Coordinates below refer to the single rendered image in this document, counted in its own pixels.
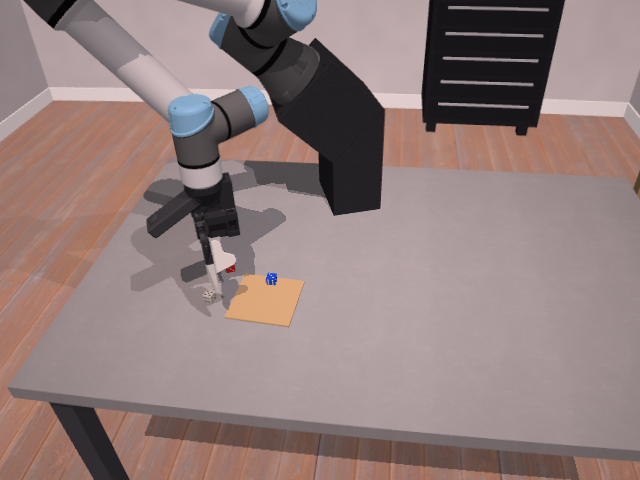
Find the white die with black pips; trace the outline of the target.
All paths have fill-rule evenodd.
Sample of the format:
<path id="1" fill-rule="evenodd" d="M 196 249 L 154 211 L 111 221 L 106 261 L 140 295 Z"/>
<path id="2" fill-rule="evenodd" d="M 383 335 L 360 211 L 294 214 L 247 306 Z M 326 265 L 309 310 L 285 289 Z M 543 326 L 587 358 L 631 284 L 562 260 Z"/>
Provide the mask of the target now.
<path id="1" fill-rule="evenodd" d="M 203 299 L 204 299 L 204 302 L 207 302 L 207 303 L 211 303 L 211 304 L 212 304 L 212 303 L 213 303 L 213 301 L 216 299 L 215 292 L 214 292 L 214 291 L 207 290 L 207 291 L 203 294 Z"/>

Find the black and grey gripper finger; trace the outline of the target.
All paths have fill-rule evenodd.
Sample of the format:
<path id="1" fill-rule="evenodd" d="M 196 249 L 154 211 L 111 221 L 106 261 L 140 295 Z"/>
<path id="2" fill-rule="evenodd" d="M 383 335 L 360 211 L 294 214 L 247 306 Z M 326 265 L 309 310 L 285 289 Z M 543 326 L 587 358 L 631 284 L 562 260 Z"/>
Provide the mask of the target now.
<path id="1" fill-rule="evenodd" d="M 220 291 L 216 274 L 233 266 L 236 263 L 236 257 L 234 254 L 224 252 L 221 243 L 218 240 L 212 240 L 209 242 L 208 233 L 204 232 L 203 227 L 198 228 L 198 231 L 209 283 L 216 293 L 219 293 Z M 214 256 L 212 256 L 210 245 L 212 245 Z"/>

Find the orange mat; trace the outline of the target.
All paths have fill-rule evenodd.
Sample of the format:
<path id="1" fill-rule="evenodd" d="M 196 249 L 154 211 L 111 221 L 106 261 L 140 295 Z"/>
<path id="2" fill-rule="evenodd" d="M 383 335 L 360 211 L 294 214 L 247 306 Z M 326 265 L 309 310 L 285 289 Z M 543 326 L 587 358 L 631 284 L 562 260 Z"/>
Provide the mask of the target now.
<path id="1" fill-rule="evenodd" d="M 245 274 L 224 318 L 289 327 L 305 281 Z"/>

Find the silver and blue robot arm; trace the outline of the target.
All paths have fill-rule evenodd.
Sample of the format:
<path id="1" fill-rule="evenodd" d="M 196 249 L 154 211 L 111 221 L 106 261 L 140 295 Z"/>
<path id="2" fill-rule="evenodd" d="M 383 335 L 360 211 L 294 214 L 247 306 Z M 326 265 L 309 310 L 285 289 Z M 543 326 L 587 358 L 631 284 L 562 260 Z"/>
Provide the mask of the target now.
<path id="1" fill-rule="evenodd" d="M 222 179 L 220 143 L 268 118 L 268 102 L 254 86 L 212 101 L 193 94 L 94 0 L 24 1 L 170 124 L 181 181 L 191 189 L 207 189 Z M 317 0 L 178 1 L 220 12 L 209 30 L 210 39 L 255 75 L 279 105 L 297 97 L 314 76 L 319 53 L 290 36 L 314 20 Z M 201 204 L 198 196 L 182 191 L 147 218 L 148 233 L 158 238 Z"/>

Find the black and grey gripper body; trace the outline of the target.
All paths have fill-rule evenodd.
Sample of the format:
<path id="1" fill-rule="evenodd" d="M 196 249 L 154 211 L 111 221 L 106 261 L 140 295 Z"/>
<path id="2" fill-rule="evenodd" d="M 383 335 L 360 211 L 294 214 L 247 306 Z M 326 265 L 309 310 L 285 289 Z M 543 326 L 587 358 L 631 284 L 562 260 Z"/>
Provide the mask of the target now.
<path id="1" fill-rule="evenodd" d="M 222 174 L 222 180 L 207 189 L 191 189 L 183 184 L 187 194 L 204 202 L 191 212 L 198 239 L 198 228 L 202 227 L 210 238 L 240 235 L 232 181 L 228 172 Z"/>

